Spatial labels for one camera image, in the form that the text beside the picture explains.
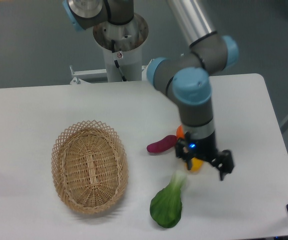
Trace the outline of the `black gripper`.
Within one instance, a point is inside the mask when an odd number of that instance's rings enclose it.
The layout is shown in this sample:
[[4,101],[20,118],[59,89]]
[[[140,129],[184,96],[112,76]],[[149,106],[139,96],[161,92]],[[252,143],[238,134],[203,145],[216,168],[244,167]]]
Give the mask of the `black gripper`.
[[213,132],[206,138],[193,139],[190,133],[185,134],[185,140],[179,138],[175,145],[175,153],[178,159],[182,159],[187,169],[192,169],[192,159],[197,158],[210,163],[219,171],[220,181],[234,169],[234,161],[231,150],[218,151],[216,135]]

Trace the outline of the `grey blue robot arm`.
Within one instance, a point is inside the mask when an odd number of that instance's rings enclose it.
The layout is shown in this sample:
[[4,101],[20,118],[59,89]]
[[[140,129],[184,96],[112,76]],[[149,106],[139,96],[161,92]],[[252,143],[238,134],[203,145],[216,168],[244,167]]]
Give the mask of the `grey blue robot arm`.
[[[232,172],[229,150],[216,146],[210,75],[232,66],[239,50],[230,36],[217,33],[199,0],[170,0],[189,53],[178,60],[158,57],[146,69],[153,87],[177,105],[184,136],[175,145],[176,156],[188,169],[192,160],[210,163],[221,179]],[[74,28],[93,30],[102,48],[109,82],[140,81],[141,47],[148,24],[134,12],[131,0],[65,0],[63,7]]]

